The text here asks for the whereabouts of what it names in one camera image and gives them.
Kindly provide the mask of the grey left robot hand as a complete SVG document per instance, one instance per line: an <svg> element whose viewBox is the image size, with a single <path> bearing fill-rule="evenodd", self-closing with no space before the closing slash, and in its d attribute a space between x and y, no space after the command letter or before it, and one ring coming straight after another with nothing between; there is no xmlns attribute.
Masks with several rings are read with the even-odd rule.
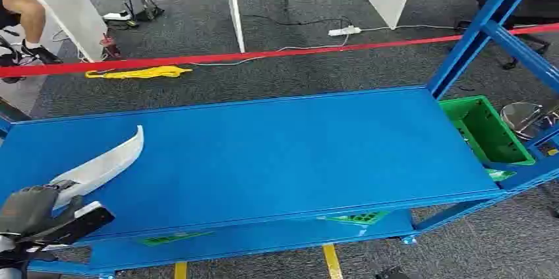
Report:
<svg viewBox="0 0 559 279"><path fill-rule="evenodd" d="M53 216L60 194L59 185L35 185L12 193L1 208L1 235L31 237L74 220L74 213L83 207L83 196L72 197L67 208Z"/></svg>

